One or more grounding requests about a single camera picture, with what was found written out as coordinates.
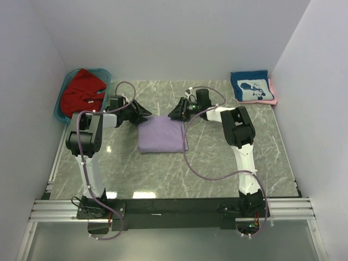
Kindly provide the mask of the lilac purple t-shirt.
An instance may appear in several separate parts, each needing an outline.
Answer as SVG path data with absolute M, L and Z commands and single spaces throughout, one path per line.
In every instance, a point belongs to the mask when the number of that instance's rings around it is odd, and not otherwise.
M 138 125 L 138 149 L 140 153 L 180 153 L 187 151 L 184 138 L 185 125 L 182 121 L 171 120 L 168 116 L 148 117 Z

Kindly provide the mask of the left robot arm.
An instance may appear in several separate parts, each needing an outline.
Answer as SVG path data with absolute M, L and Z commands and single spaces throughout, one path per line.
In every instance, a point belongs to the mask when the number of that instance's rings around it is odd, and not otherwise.
M 73 114 L 65 143 L 79 165 L 83 181 L 78 219 L 124 218 L 125 205 L 107 197 L 100 175 L 98 156 L 102 147 L 103 130 L 118 128 L 125 121 L 138 126 L 150 116 L 152 113 L 137 101 L 127 102 L 122 96 L 112 98 L 110 106 L 104 111 Z

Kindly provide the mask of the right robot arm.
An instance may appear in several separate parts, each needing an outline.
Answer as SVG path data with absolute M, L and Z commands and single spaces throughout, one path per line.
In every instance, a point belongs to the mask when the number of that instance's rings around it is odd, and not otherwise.
M 197 177 L 207 181 L 219 181 L 230 176 L 239 176 L 239 212 L 250 217 L 260 211 L 264 203 L 264 192 L 256 176 L 253 158 L 253 143 L 256 131 L 245 107 L 227 108 L 219 104 L 212 105 L 210 99 L 191 102 L 182 97 L 176 107 L 168 114 L 171 120 L 192 123 L 193 117 L 200 116 L 206 121 L 222 124 L 223 134 L 232 148 L 237 170 L 222 177 L 205 177 L 197 173 L 187 163 L 188 168 Z

